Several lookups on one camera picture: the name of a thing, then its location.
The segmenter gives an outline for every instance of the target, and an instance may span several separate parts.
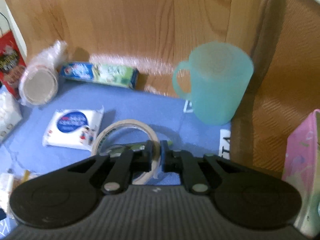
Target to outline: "blue mat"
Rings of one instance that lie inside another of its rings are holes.
[[[160,140],[173,142],[172,148],[185,149],[195,156],[217,154],[220,129],[230,124],[211,126],[193,113],[184,114],[185,101],[150,93],[93,83],[65,81],[57,97],[43,107],[21,106],[23,120],[0,146],[0,172],[8,169],[16,175],[23,170],[45,174],[90,156],[89,151],[62,147],[43,147],[42,137],[56,109],[101,109],[105,114],[100,131],[113,122],[137,119],[157,133]],[[147,135],[137,130],[123,130],[110,138],[114,143],[142,142]],[[154,184],[178,184],[175,174],[159,174]]]

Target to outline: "pink pouch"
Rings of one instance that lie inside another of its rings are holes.
[[[288,137],[282,175],[282,180],[293,185],[302,198],[302,207],[294,226],[310,237],[316,236],[320,231],[318,127],[320,128],[320,110],[316,109]]]

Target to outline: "teal mug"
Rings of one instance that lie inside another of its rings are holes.
[[[177,82],[180,70],[189,70],[191,93],[182,91]],[[180,98],[190,100],[195,115],[203,122],[222,125],[234,116],[253,73],[253,63],[241,49],[220,42],[195,48],[188,61],[182,61],[172,77]]]

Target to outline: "red snack bag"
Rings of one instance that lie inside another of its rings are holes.
[[[0,81],[15,98],[19,97],[19,80],[25,67],[26,64],[10,30],[0,38]]]

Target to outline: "wooden board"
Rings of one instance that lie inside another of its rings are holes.
[[[168,96],[176,96],[172,70],[194,47],[218,40],[248,51],[259,5],[259,0],[6,2],[26,42],[28,59],[56,39],[67,41],[73,60],[88,60],[97,53],[134,57],[149,73],[140,76],[138,89]],[[178,81],[184,90],[190,89],[188,74],[180,74]]]

